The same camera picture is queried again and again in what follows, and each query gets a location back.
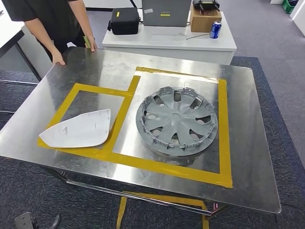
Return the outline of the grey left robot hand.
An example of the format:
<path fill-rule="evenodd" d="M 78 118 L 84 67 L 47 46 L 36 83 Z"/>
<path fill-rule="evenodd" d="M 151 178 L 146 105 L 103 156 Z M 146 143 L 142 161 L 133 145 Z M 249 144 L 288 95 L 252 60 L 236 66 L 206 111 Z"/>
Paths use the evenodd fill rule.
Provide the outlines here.
<path fill-rule="evenodd" d="M 47 229 L 57 229 L 59 228 L 60 222 L 62 221 L 62 215 L 58 214 L 53 220 L 53 222 L 50 226 L 47 227 Z M 41 229 L 38 224 L 36 218 L 35 218 L 31 212 L 25 212 L 22 215 L 16 217 L 14 219 L 14 228 L 15 229 Z"/>

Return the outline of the person's left hand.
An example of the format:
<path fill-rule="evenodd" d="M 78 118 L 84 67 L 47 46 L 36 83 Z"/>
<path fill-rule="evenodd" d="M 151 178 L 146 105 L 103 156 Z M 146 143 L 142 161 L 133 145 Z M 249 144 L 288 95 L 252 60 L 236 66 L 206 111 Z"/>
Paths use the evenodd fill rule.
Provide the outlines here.
<path fill-rule="evenodd" d="M 90 48 L 92 52 L 94 52 L 97 48 L 96 40 L 93 36 L 87 36 L 87 41 L 86 47 Z"/>

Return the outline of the person's right hand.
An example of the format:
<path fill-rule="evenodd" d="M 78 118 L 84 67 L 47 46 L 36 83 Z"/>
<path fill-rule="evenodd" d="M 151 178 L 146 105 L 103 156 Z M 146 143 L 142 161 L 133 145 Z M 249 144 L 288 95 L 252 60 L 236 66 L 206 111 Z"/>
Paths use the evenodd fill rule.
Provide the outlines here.
<path fill-rule="evenodd" d="M 63 65 L 63 66 L 66 65 L 65 61 L 63 60 L 62 54 L 59 51 L 58 51 L 58 50 L 52 51 L 51 55 L 52 55 L 53 64 L 59 63 L 59 64 Z"/>

